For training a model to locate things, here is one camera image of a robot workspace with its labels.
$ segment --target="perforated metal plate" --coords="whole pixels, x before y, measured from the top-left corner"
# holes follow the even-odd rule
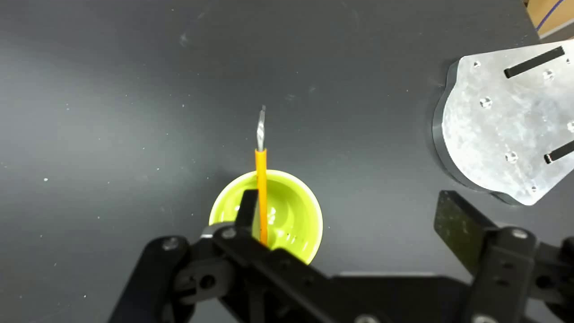
[[[574,169],[574,42],[461,58],[433,137],[454,178],[535,205]]]

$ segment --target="dark gray table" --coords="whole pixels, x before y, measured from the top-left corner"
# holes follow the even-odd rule
[[[467,281],[433,232],[444,189],[558,243],[573,178],[508,207],[454,184],[429,142],[452,60],[530,44],[519,0],[4,0],[0,322],[105,322],[146,243],[198,239],[252,169],[262,105],[271,166],[325,211],[325,273]]]

